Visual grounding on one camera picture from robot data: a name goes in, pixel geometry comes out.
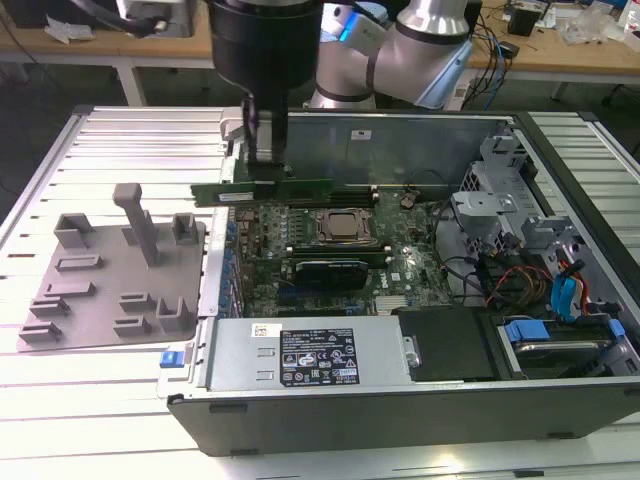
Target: table leg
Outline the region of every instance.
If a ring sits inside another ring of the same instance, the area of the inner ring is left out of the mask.
[[[122,85],[122,90],[124,90],[125,97],[127,97],[129,106],[144,107],[147,104],[147,100],[144,98],[142,83],[138,77],[136,67],[130,64],[120,64],[115,65],[115,69],[118,71],[120,84]]]
[[[553,87],[553,92],[551,92],[551,100],[554,102],[559,102],[561,100],[560,97],[564,94],[564,91],[567,89],[567,82],[558,82]]]
[[[451,96],[444,104],[444,110],[451,110],[459,112],[462,110],[462,104],[464,103],[464,99],[467,96],[467,92],[469,91],[469,87],[471,86],[471,82],[473,82],[476,78],[475,70],[465,70],[460,75],[460,79],[456,83],[456,86],[453,87],[453,92],[451,92]]]

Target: open computer chassis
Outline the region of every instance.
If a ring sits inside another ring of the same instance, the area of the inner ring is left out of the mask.
[[[292,113],[289,180],[193,187],[231,208],[169,410],[213,456],[575,438],[640,410],[640,269],[558,154],[613,152],[593,125]]]

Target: blue latch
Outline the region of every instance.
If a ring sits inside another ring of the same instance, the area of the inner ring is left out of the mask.
[[[616,338],[622,338],[625,335],[624,327],[620,323],[620,320],[612,318],[609,320],[609,328],[611,329],[611,333]]]
[[[182,367],[184,367],[184,352],[162,352],[162,357],[160,357],[160,368]]]
[[[505,331],[511,343],[549,340],[550,338],[547,327],[542,320],[513,320],[505,327]]]

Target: desk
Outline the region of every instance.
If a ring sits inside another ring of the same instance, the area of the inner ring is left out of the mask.
[[[602,45],[568,46],[555,30],[541,33],[535,29],[528,38],[508,35],[506,23],[499,20],[501,12],[491,10],[503,3],[503,0],[485,0],[483,13],[501,41],[521,47],[509,71],[509,79],[640,84],[640,55],[626,45],[611,40]],[[146,104],[136,67],[214,68],[208,9],[204,2],[198,10],[195,35],[186,39],[135,39],[120,32],[98,31],[93,41],[64,45],[42,30],[13,29],[13,32],[38,62],[112,66],[118,71],[127,101],[132,106]],[[469,68],[456,88],[456,95],[448,103],[449,109],[460,109],[469,83],[482,74],[488,60],[486,47],[476,40]],[[29,61],[0,28],[0,62]]]
[[[220,151],[220,113],[116,107],[72,116],[0,226],[3,479],[494,479],[514,478],[521,469],[566,480],[637,477],[640,414],[577,440],[209,458],[157,398],[166,344],[16,354],[61,213],[83,211],[92,225],[125,224],[111,201],[113,187],[139,181],[142,206],[155,222],[194,211],[211,231],[213,209],[195,210],[189,185],[220,181],[220,162],[211,158]],[[578,120],[559,114],[556,123]]]
[[[96,38],[65,45],[42,29],[13,28],[18,41],[43,64],[100,65],[117,70],[130,106],[146,105],[136,67],[213,69],[207,5],[200,2],[195,35],[190,38],[137,39],[122,32],[97,30]],[[29,63],[0,25],[0,62]]]
[[[640,84],[640,54],[628,46],[614,40],[600,45],[567,45],[552,29],[535,28],[530,37],[509,35],[506,22],[501,20],[502,10],[494,9],[502,4],[503,0],[485,0],[482,12],[499,41],[520,47],[507,79],[562,82],[552,94],[554,99],[559,98],[567,82]],[[488,60],[486,45],[475,39],[469,70],[463,74],[450,108],[461,106],[469,83],[482,74]]]

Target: power supply label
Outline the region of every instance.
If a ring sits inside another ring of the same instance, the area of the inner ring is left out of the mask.
[[[280,332],[280,383],[285,387],[356,385],[359,368],[352,328]]]

